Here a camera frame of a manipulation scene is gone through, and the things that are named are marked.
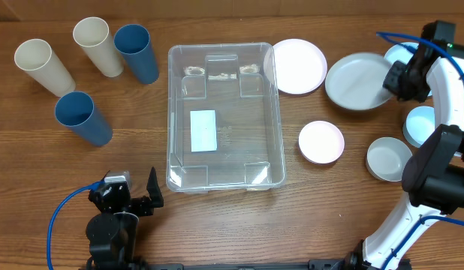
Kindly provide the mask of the light blue plate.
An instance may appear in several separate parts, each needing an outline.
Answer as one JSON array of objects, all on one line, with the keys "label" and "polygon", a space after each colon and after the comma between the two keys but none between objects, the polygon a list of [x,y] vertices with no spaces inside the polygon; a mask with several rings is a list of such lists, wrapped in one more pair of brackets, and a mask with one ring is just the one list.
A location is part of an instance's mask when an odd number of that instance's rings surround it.
[{"label": "light blue plate", "polygon": [[392,65],[395,61],[401,61],[410,68],[418,69],[425,77],[432,66],[433,56],[431,49],[415,42],[395,44],[384,55]]}]

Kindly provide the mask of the light blue bowl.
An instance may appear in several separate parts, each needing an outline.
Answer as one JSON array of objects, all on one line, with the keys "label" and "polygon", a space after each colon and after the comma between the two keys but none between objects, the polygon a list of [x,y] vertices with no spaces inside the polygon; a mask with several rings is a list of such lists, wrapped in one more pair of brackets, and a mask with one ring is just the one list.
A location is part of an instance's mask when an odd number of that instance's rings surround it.
[{"label": "light blue bowl", "polygon": [[409,144],[420,148],[435,130],[435,110],[431,106],[419,106],[411,110],[402,126]]}]

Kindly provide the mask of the grey plate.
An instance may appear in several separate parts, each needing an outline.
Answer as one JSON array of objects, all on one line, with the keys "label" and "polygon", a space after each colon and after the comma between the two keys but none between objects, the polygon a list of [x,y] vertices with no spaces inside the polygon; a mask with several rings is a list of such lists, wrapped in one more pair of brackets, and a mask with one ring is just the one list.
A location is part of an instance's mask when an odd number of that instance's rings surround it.
[{"label": "grey plate", "polygon": [[341,58],[327,73],[327,96],[347,110],[363,111],[379,107],[393,97],[383,87],[391,66],[382,55],[371,52],[359,52]]}]

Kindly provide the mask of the grey bowl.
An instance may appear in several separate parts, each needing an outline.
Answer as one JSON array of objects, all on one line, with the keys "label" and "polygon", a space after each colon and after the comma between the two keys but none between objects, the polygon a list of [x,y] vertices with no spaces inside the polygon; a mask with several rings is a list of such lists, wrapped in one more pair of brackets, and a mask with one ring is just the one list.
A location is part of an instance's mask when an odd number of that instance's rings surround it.
[{"label": "grey bowl", "polygon": [[366,168],[376,179],[400,182],[411,156],[411,150],[401,140],[381,137],[372,142],[367,150]]}]

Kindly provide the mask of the pink bowl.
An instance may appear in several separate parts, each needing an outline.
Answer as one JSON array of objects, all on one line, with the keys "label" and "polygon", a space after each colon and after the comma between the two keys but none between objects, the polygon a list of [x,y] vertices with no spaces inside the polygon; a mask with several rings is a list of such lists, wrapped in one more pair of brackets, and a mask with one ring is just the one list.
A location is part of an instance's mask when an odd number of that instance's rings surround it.
[{"label": "pink bowl", "polygon": [[298,145],[302,155],[309,162],[330,164],[342,155],[345,139],[334,124],[328,121],[312,121],[300,131]]}]

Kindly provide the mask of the pink plate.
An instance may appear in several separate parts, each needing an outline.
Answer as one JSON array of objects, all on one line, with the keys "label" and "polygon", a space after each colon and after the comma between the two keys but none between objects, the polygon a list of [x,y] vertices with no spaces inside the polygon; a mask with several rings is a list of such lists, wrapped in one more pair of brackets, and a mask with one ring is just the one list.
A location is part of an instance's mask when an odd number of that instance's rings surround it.
[{"label": "pink plate", "polygon": [[327,75],[327,60],[313,43],[287,39],[273,46],[276,81],[280,91],[304,95],[316,90]]}]

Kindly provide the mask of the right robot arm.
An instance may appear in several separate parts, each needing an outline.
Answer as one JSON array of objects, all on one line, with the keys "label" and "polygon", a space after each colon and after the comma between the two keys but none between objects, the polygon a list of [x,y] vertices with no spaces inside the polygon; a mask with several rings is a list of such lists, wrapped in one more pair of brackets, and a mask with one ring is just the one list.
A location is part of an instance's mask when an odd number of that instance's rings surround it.
[{"label": "right robot arm", "polygon": [[[417,42],[408,63],[397,61],[383,85],[400,101],[434,99],[440,113],[464,104],[464,46],[455,43],[455,24],[436,20],[423,27],[420,37],[380,31],[384,40]],[[335,269],[410,269],[406,251],[434,223],[464,226],[451,218],[464,208],[464,115],[435,120],[436,128],[405,164],[403,194],[383,224]]]}]

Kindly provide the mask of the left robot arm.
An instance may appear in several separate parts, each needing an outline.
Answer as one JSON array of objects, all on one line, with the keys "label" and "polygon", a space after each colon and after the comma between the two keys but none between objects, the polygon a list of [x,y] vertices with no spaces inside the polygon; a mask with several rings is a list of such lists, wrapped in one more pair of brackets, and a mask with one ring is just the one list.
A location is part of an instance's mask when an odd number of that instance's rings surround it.
[{"label": "left robot arm", "polygon": [[131,196],[128,171],[108,172],[89,192],[89,200],[100,211],[87,224],[91,257],[87,269],[148,269],[148,263],[134,255],[139,218],[151,216],[164,206],[156,170],[150,170],[147,196]]}]

